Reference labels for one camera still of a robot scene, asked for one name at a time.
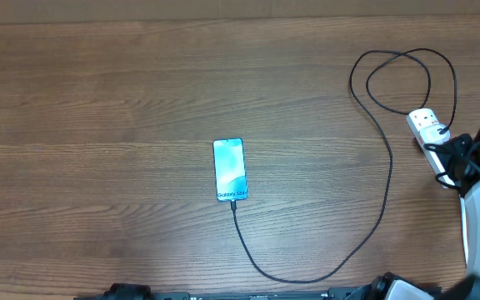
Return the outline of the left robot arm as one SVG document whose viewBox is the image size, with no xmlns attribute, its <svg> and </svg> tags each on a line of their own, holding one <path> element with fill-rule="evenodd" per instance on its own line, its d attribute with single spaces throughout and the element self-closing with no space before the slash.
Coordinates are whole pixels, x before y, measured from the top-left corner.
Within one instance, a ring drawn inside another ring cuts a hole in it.
<svg viewBox="0 0 480 300">
<path fill-rule="evenodd" d="M 153 300 L 147 285 L 114 283 L 104 294 L 106 300 Z"/>
</svg>

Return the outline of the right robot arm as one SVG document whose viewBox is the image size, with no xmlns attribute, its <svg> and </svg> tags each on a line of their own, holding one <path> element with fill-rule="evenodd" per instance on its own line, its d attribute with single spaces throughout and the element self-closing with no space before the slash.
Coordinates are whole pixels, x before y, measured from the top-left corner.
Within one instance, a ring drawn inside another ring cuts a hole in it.
<svg viewBox="0 0 480 300">
<path fill-rule="evenodd" d="M 407 115 L 407 123 L 445 188 L 458 192 L 462 211 L 462 241 L 466 277 L 441 292 L 426 289 L 390 272 L 349 294 L 348 299 L 480 299 L 480 128 L 475 137 L 451 137 L 434 112 L 421 108 Z"/>
</svg>

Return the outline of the blue Galaxy smartphone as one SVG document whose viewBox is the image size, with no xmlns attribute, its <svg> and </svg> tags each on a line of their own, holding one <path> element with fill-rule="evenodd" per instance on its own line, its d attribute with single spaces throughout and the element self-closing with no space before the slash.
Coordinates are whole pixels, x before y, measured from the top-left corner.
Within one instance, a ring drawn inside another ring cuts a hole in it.
<svg viewBox="0 0 480 300">
<path fill-rule="evenodd" d="M 217 200 L 231 202 L 248 198 L 243 140 L 219 139 L 212 143 Z"/>
</svg>

